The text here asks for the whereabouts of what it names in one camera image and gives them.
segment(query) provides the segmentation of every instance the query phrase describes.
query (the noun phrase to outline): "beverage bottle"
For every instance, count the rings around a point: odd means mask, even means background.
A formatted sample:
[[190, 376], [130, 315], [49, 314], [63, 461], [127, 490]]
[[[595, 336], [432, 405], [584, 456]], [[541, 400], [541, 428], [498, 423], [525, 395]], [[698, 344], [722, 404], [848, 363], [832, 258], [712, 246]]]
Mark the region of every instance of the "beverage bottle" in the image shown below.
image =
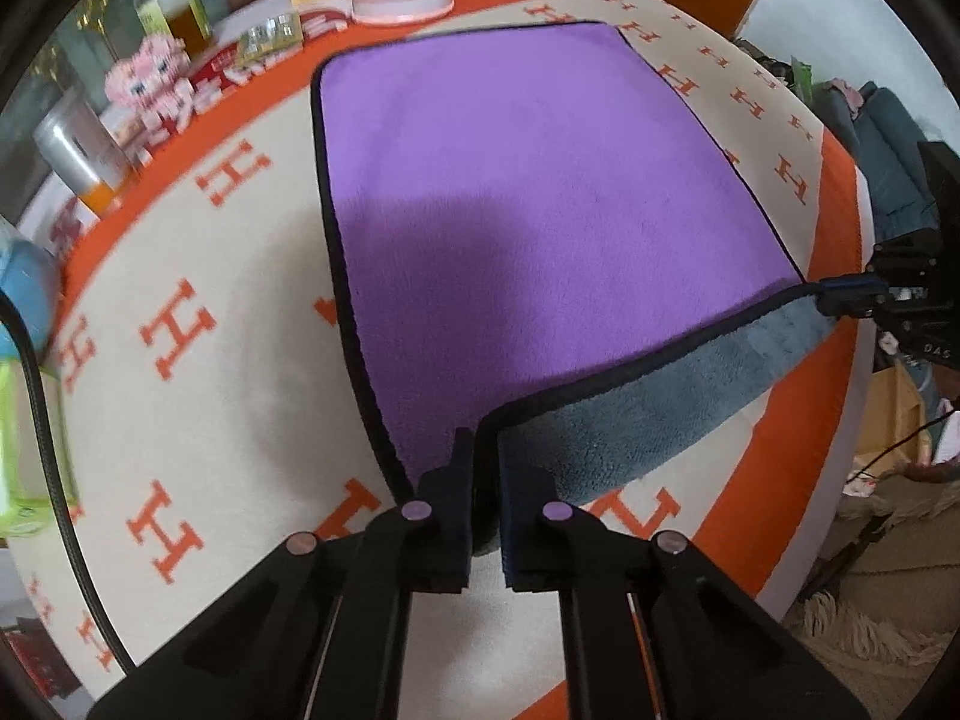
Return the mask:
[[193, 59], [210, 45], [212, 30], [200, 0], [133, 0], [144, 31], [164, 32], [186, 44]]

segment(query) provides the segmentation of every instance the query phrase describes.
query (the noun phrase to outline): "orange and silver can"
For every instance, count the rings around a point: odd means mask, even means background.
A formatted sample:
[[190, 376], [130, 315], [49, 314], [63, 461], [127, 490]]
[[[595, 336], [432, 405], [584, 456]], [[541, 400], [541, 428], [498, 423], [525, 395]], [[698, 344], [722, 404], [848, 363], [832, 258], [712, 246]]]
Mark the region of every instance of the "orange and silver can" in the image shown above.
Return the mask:
[[86, 207], [104, 215], [133, 176], [133, 166], [76, 89], [54, 105], [34, 141], [47, 164]]

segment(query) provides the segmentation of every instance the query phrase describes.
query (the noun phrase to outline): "silver can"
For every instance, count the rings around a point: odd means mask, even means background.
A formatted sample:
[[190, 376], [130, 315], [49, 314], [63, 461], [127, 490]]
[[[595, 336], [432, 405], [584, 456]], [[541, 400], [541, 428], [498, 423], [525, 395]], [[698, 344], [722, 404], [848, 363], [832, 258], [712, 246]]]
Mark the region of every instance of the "silver can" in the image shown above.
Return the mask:
[[64, 184], [81, 199], [99, 186], [120, 189], [133, 166], [76, 89], [54, 105], [37, 131], [37, 148]]

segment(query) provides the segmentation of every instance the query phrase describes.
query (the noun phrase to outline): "white wall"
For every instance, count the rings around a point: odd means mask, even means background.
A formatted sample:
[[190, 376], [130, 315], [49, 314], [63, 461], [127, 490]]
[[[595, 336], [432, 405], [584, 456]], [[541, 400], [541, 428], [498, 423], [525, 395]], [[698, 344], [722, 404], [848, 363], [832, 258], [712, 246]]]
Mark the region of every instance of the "white wall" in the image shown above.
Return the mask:
[[767, 55], [813, 66], [814, 81], [841, 77], [892, 89], [928, 138], [960, 153], [960, 109], [937, 69], [882, 0], [757, 0], [740, 37]]

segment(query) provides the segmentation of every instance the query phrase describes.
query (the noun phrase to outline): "orange stripe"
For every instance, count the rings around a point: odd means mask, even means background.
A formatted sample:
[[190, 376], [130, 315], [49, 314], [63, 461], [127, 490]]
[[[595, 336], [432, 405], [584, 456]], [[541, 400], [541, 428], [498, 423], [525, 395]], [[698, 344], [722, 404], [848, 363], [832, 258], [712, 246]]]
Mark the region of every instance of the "orange stripe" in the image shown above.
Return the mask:
[[[456, 0], [449, 18], [522, 1], [526, 0]], [[397, 40], [422, 27], [367, 28], [352, 25], [344, 32], [328, 35], [305, 47], [298, 55], [255, 77], [246, 86], [233, 90], [230, 100], [224, 100], [195, 119], [184, 134], [162, 148], [150, 167], [143, 170], [136, 186], [124, 195], [123, 205], [100, 221], [75, 246], [64, 267], [64, 299], [59, 316], [66, 317], [70, 313], [114, 245], [171, 184], [189, 173], [191, 167], [232, 137], [238, 129], [304, 89], [310, 83], [317, 65], [326, 57], [351, 47]]]
[[[820, 205], [808, 277], [861, 268], [853, 159], [824, 129]], [[784, 555], [816, 487], [843, 413], [856, 322], [843, 319], [774, 386], [743, 457], [695, 541], [742, 589], [757, 595]]]
[[566, 710], [566, 683], [560, 683], [536, 704], [517, 715], [514, 720], [568, 720]]

